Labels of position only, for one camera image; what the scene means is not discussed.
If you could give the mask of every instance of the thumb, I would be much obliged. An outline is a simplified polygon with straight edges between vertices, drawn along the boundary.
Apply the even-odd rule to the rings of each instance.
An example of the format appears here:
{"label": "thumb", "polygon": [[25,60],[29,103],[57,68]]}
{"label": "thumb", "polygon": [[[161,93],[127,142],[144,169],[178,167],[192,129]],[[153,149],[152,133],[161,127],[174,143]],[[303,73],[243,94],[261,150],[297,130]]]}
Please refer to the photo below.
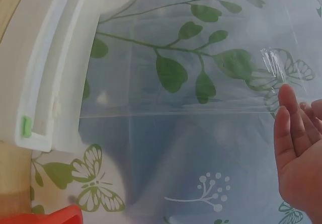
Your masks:
{"label": "thumb", "polygon": [[312,102],[311,106],[315,116],[322,120],[322,99]]}

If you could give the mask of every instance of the finger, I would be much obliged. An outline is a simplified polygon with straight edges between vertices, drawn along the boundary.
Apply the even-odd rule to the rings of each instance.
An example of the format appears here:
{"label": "finger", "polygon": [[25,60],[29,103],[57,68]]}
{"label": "finger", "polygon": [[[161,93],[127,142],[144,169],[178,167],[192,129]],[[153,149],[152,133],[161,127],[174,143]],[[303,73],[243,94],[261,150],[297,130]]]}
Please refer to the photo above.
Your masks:
{"label": "finger", "polygon": [[304,113],[309,117],[313,125],[317,128],[317,130],[322,133],[322,122],[321,120],[317,119],[313,109],[310,107],[309,104],[306,102],[300,103],[300,108],[304,111]]}
{"label": "finger", "polygon": [[286,107],[281,106],[274,124],[274,150],[278,175],[284,167],[296,159],[291,136],[291,119]]}
{"label": "finger", "polygon": [[312,102],[311,106],[315,116],[322,120],[322,99]]}
{"label": "finger", "polygon": [[303,121],[303,125],[306,131],[306,135],[308,139],[310,140],[311,144],[316,143],[317,141],[322,139],[322,135],[317,130],[317,128],[314,126],[314,124],[311,122],[311,119],[306,115],[306,113],[300,109],[301,118]]}
{"label": "finger", "polygon": [[301,156],[309,147],[312,146],[306,135],[302,117],[299,112],[299,106],[293,89],[289,85],[282,85],[278,99],[280,106],[285,106],[291,119],[291,136],[294,149],[297,156]]}

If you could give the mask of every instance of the red object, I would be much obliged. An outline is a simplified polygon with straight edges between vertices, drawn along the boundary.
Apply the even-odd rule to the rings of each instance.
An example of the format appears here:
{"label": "red object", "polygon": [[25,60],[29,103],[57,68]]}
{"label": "red object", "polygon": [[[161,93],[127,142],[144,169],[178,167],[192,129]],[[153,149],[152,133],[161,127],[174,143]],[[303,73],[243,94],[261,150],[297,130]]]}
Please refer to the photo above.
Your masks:
{"label": "red object", "polygon": [[1,219],[0,224],[83,224],[83,215],[77,205],[70,205],[50,215],[21,214]]}

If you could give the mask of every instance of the green leaf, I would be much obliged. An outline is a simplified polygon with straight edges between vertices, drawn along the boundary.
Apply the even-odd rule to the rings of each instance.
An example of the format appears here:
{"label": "green leaf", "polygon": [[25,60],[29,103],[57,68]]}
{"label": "green leaf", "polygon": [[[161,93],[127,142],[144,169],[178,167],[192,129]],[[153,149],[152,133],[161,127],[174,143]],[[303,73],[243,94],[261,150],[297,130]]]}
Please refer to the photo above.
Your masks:
{"label": "green leaf", "polygon": [[219,1],[221,5],[223,5],[228,11],[230,11],[232,14],[239,14],[242,11],[241,6],[230,3],[230,2],[225,2],[225,1]]}
{"label": "green leaf", "polygon": [[219,69],[228,77],[249,81],[255,69],[251,55],[243,49],[231,49],[213,56]]}
{"label": "green leaf", "polygon": [[38,214],[38,215],[44,215],[45,209],[42,205],[36,205],[31,208],[31,213]]}
{"label": "green leaf", "polygon": [[90,89],[89,82],[87,81],[87,79],[85,79],[85,85],[84,85],[84,91],[83,91],[83,100],[85,100],[88,97],[90,97],[90,93],[91,93],[91,89]]}
{"label": "green leaf", "polygon": [[35,190],[32,186],[30,186],[30,200],[34,200],[35,199]]}
{"label": "green leaf", "polygon": [[317,14],[320,16],[320,18],[321,18],[321,16],[322,16],[322,8],[320,7],[319,9],[316,9],[317,10]]}
{"label": "green leaf", "polygon": [[165,216],[163,217],[163,220],[165,221],[166,224],[171,224]]}
{"label": "green leaf", "polygon": [[35,167],[35,180],[40,187],[44,186],[44,182],[42,181],[41,175],[39,171],[36,169],[36,167]]}
{"label": "green leaf", "polygon": [[107,45],[100,39],[95,38],[92,46],[91,57],[103,58],[109,52]]}
{"label": "green leaf", "polygon": [[71,172],[73,167],[64,163],[47,163],[43,168],[48,177],[61,190],[66,189],[67,184],[72,182]]}
{"label": "green leaf", "polygon": [[200,104],[206,104],[209,98],[216,96],[215,85],[204,71],[196,81],[196,96]]}
{"label": "green leaf", "polygon": [[194,22],[186,22],[179,30],[178,39],[190,39],[198,35],[202,29],[202,26],[197,25]]}
{"label": "green leaf", "polygon": [[190,10],[197,19],[203,22],[217,22],[221,11],[212,7],[192,4]]}
{"label": "green leaf", "polygon": [[156,71],[162,86],[171,93],[180,90],[188,80],[188,73],[181,64],[159,54],[156,58]]}
{"label": "green leaf", "polygon": [[250,4],[262,9],[265,2],[263,0],[247,0]]}
{"label": "green leaf", "polygon": [[209,36],[209,43],[217,43],[220,42],[224,39],[226,39],[228,36],[228,32],[225,30],[218,30],[216,32],[213,32],[210,36]]}

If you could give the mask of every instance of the plastic wrap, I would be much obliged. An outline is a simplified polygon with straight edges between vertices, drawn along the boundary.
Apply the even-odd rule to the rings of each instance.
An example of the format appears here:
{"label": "plastic wrap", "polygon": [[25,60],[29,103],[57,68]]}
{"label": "plastic wrap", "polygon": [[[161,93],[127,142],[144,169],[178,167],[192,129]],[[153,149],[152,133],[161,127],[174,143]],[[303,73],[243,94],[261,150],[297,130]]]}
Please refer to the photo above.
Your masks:
{"label": "plastic wrap", "polygon": [[273,123],[282,84],[321,98],[321,4],[130,0],[102,15],[85,147],[65,161],[86,221],[310,223],[279,195]]}

